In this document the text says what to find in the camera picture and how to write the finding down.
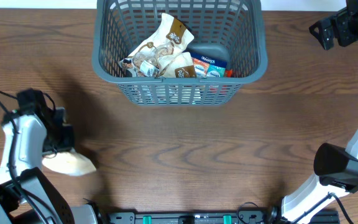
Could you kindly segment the beige pouch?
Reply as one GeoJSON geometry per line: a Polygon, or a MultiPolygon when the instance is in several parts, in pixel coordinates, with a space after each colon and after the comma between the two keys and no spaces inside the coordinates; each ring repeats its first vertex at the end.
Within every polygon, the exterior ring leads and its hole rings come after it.
{"type": "Polygon", "coordinates": [[[46,168],[69,176],[82,176],[96,172],[96,167],[90,159],[76,152],[58,152],[55,156],[45,156],[42,165],[46,168]]]}

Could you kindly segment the San Remo spaghetti packet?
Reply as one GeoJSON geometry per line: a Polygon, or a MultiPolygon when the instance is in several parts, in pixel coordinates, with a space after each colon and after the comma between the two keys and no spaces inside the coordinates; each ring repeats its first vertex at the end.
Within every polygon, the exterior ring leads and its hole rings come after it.
{"type": "Polygon", "coordinates": [[[232,77],[233,70],[225,70],[224,77],[232,77]]]}

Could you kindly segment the Pantree mushroom pouch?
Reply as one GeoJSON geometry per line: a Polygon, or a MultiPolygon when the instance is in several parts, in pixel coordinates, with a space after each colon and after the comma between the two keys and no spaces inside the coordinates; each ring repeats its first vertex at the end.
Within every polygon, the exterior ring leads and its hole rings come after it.
{"type": "Polygon", "coordinates": [[[163,13],[158,29],[126,58],[119,66],[131,77],[159,77],[163,70],[186,50],[194,35],[175,17],[163,13]]]}
{"type": "Polygon", "coordinates": [[[196,78],[193,59],[189,52],[172,54],[158,59],[158,75],[165,78],[196,78]]]}

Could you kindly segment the Kleenex pocket tissue multipack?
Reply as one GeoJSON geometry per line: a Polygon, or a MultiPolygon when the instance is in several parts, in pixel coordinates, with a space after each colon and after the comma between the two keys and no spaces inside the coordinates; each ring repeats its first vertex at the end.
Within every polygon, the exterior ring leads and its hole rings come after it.
{"type": "Polygon", "coordinates": [[[227,62],[210,58],[195,52],[190,52],[193,59],[196,76],[199,78],[222,78],[226,71],[227,62]]]}

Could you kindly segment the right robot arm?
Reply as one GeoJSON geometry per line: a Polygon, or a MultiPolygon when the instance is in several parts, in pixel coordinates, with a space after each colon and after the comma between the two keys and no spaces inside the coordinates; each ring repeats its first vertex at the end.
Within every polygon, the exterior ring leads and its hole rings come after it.
{"type": "MultiPolygon", "coordinates": [[[[324,50],[337,41],[347,47],[358,41],[358,0],[309,28],[324,50]]],[[[324,143],[316,152],[313,174],[280,205],[271,208],[266,223],[309,223],[332,201],[358,191],[358,129],[346,147],[324,143]]]]}

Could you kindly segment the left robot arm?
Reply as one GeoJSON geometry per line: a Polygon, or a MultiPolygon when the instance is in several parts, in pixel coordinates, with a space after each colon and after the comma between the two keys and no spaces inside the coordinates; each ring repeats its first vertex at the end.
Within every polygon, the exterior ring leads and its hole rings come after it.
{"type": "Polygon", "coordinates": [[[18,109],[6,111],[0,165],[0,223],[104,223],[97,205],[71,207],[46,178],[42,168],[69,176],[96,171],[76,152],[74,132],[65,109],[49,108],[49,96],[34,89],[18,92],[18,109]]]}

